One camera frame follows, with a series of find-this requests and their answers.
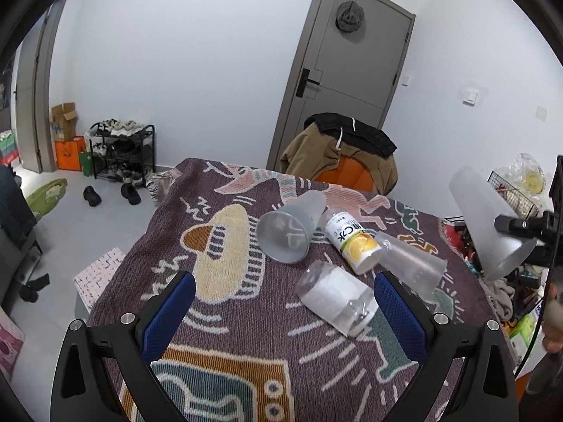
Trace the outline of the frosted plastic cup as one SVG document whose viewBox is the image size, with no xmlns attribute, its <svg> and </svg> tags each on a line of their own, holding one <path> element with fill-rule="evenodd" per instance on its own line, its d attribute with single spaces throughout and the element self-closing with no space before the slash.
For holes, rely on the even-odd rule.
<svg viewBox="0 0 563 422">
<path fill-rule="evenodd" d="M 494 281 L 507 276 L 524 263 L 536 246 L 536 240 L 502 234 L 495 219 L 517 214 L 491 184 L 471 167 L 465 166 L 449 182 L 449 189 L 469 229 L 484 278 Z"/>
</svg>

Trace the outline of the frosted cup beside can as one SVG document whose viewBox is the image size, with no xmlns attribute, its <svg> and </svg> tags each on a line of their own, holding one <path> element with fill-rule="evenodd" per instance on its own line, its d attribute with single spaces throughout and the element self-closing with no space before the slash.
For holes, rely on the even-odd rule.
<svg viewBox="0 0 563 422">
<path fill-rule="evenodd" d="M 382 247 L 380 264 L 422 300 L 429 301 L 447 269 L 447 262 L 382 231 L 375 235 L 375 240 Z"/>
</svg>

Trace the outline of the clear cup with white paper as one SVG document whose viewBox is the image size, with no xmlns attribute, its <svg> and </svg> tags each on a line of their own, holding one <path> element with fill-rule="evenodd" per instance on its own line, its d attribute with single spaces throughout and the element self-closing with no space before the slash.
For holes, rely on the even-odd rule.
<svg viewBox="0 0 563 422">
<path fill-rule="evenodd" d="M 347 270 L 317 260 L 303 273 L 296 294 L 312 313 L 355 338 L 379 308 L 373 290 Z"/>
</svg>

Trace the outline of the frosted cup near left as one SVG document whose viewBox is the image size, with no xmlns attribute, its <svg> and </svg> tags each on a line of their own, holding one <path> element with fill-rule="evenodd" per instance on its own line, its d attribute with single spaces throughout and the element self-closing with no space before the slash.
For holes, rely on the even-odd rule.
<svg viewBox="0 0 563 422">
<path fill-rule="evenodd" d="M 324 193 L 312 190 L 276 211 L 265 213 L 256 227 L 262 252 L 287 265 L 302 261 L 309 251 L 325 206 Z"/>
</svg>

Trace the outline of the grey cloth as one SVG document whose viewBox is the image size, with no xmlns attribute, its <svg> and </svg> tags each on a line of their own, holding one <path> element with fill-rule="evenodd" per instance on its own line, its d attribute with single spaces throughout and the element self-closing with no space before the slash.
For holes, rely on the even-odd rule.
<svg viewBox="0 0 563 422">
<path fill-rule="evenodd" d="M 518 305 L 522 291 L 519 286 L 513 287 L 505 278 L 494 281 L 486 281 L 481 278 L 479 283 L 485 292 L 489 306 L 501 321 L 515 322 L 521 318 Z"/>
</svg>

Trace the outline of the white patterned box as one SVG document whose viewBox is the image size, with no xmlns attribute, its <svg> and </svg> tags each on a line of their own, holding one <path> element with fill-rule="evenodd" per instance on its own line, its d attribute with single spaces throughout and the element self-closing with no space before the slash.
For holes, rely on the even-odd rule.
<svg viewBox="0 0 563 422">
<path fill-rule="evenodd" d="M 95 260 L 74 278 L 78 297 L 87 313 L 90 313 L 95 303 L 113 279 L 121 265 L 125 253 L 120 248 L 113 248 Z"/>
</svg>

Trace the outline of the white yellow drink can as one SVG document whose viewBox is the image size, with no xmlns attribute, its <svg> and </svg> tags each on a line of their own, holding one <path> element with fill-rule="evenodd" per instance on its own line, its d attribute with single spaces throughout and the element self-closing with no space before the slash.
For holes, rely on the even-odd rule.
<svg viewBox="0 0 563 422">
<path fill-rule="evenodd" d="M 357 275 L 372 270 L 380 261 L 382 246 L 348 211 L 341 208 L 327 209 L 321 217 L 321 228 Z"/>
</svg>

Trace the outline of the black slipper left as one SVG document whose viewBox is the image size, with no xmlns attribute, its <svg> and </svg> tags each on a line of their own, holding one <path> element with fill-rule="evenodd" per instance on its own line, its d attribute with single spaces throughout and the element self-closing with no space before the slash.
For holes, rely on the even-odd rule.
<svg viewBox="0 0 563 422">
<path fill-rule="evenodd" d="M 90 207 L 97 207 L 102 199 L 92 186 L 87 186 L 83 191 L 83 198 Z"/>
</svg>

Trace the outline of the black slipper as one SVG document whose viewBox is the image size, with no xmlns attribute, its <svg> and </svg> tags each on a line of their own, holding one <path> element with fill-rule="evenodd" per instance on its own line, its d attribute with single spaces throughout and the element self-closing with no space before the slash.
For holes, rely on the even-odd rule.
<svg viewBox="0 0 563 422">
<path fill-rule="evenodd" d="M 83 198 L 90 207 L 97 207 L 102 199 L 92 186 L 87 186 L 83 191 Z"/>
<path fill-rule="evenodd" d="M 122 184 L 120 192 L 122 197 L 125 198 L 132 206 L 136 206 L 141 202 L 140 195 L 132 183 Z"/>
</svg>

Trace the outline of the green rug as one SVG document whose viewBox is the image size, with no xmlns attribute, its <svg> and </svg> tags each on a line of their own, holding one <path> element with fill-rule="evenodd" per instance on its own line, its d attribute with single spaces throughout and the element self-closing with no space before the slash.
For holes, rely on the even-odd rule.
<svg viewBox="0 0 563 422">
<path fill-rule="evenodd" d="M 38 188 L 26 198 L 31 212 L 37 221 L 57 206 L 64 197 L 67 186 L 68 181 L 66 178 L 58 178 Z"/>
</svg>

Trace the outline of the orange chair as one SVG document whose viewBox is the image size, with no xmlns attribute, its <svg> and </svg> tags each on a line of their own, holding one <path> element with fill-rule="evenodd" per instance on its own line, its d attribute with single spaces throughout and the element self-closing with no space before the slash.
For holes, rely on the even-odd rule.
<svg viewBox="0 0 563 422">
<path fill-rule="evenodd" d="M 352 188 L 357 191 L 377 192 L 372 172 L 378 165 L 370 158 L 341 156 L 338 163 L 323 169 L 315 181 Z"/>
</svg>

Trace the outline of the black slipper right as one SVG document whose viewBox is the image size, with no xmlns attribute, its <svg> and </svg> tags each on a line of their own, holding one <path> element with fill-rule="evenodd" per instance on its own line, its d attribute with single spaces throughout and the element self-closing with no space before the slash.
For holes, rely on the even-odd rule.
<svg viewBox="0 0 563 422">
<path fill-rule="evenodd" d="M 122 184 L 120 192 L 122 197 L 125 198 L 132 206 L 136 206 L 141 202 L 140 195 L 132 183 Z"/>
</svg>

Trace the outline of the patterned woven blanket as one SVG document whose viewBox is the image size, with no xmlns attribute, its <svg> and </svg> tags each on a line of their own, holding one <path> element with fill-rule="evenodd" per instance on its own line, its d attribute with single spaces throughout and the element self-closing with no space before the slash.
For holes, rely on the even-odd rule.
<svg viewBox="0 0 563 422">
<path fill-rule="evenodd" d="M 89 321 L 108 325 L 123 313 L 138 313 L 176 273 L 192 273 L 196 298 L 152 366 L 190 421 L 380 421 L 413 378 L 417 366 L 385 316 L 376 313 L 348 338 L 300 302 L 295 289 L 312 263 L 343 262 L 322 231 L 296 265 L 261 251 L 259 219 L 314 188 L 371 234 L 383 231 L 447 263 L 430 311 L 472 325 L 494 317 L 433 215 L 386 196 L 264 169 L 201 159 L 187 159 L 178 169 L 181 175 Z"/>
</svg>

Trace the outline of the black fleece garment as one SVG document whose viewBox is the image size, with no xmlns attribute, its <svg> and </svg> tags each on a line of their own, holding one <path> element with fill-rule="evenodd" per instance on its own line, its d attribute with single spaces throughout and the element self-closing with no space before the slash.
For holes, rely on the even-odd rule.
<svg viewBox="0 0 563 422">
<path fill-rule="evenodd" d="M 374 128 L 355 118 L 339 113 L 315 113 L 304 121 L 303 128 L 315 124 L 320 133 L 334 137 L 363 152 L 389 158 L 397 147 L 380 129 Z"/>
</svg>

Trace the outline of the orange box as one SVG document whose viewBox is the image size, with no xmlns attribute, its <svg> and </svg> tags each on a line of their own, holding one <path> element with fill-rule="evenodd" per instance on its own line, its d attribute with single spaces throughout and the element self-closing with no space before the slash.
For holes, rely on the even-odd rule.
<svg viewBox="0 0 563 422">
<path fill-rule="evenodd" d="M 83 136 L 75 136 L 69 141 L 55 141 L 55 158 L 58 169 L 80 172 L 80 153 L 83 153 L 85 149 Z"/>
</svg>

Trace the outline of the black shoe rack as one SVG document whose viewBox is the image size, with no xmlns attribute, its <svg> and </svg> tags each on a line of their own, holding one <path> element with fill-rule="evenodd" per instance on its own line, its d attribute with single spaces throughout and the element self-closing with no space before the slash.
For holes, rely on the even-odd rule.
<svg viewBox="0 0 563 422">
<path fill-rule="evenodd" d="M 97 122 L 85 133 L 94 178 L 144 187 L 156 171 L 156 127 L 116 119 Z"/>
</svg>

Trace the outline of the brown jacket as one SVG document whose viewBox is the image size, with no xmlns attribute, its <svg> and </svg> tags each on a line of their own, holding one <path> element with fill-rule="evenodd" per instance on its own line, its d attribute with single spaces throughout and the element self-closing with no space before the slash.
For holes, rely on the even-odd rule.
<svg viewBox="0 0 563 422">
<path fill-rule="evenodd" d="M 383 159 L 378 155 L 366 153 L 334 137 L 319 132 L 312 124 L 300 132 L 286 147 L 279 159 L 279 171 L 315 180 L 326 168 L 338 163 L 341 156 L 370 158 L 378 167 L 372 172 L 377 185 L 377 192 L 388 194 L 399 180 L 398 170 L 393 155 Z"/>
</svg>

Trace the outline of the grey door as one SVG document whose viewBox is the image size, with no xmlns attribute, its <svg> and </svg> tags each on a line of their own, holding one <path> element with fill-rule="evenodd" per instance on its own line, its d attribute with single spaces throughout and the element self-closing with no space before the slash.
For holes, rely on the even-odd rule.
<svg viewBox="0 0 563 422">
<path fill-rule="evenodd" d="M 358 44 L 335 27 L 347 0 L 312 0 L 290 70 L 266 162 L 274 170 L 315 113 L 339 113 L 380 128 L 409 48 L 415 16 L 391 0 L 355 0 L 365 11 Z"/>
</svg>

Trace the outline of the cardboard box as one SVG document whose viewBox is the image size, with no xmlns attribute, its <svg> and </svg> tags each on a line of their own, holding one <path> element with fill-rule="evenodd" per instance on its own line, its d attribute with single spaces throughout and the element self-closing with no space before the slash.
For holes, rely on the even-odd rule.
<svg viewBox="0 0 563 422">
<path fill-rule="evenodd" d="M 51 108 L 51 131 L 55 142 L 71 141 L 75 138 L 78 116 L 75 103 L 68 102 Z"/>
</svg>

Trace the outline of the grey hat on door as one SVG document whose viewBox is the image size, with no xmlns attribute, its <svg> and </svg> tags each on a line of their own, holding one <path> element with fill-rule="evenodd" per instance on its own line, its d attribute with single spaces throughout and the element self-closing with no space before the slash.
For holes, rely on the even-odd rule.
<svg viewBox="0 0 563 422">
<path fill-rule="evenodd" d="M 339 5 L 335 27 L 344 39 L 358 44 L 365 35 L 365 11 L 355 0 L 347 0 Z"/>
</svg>

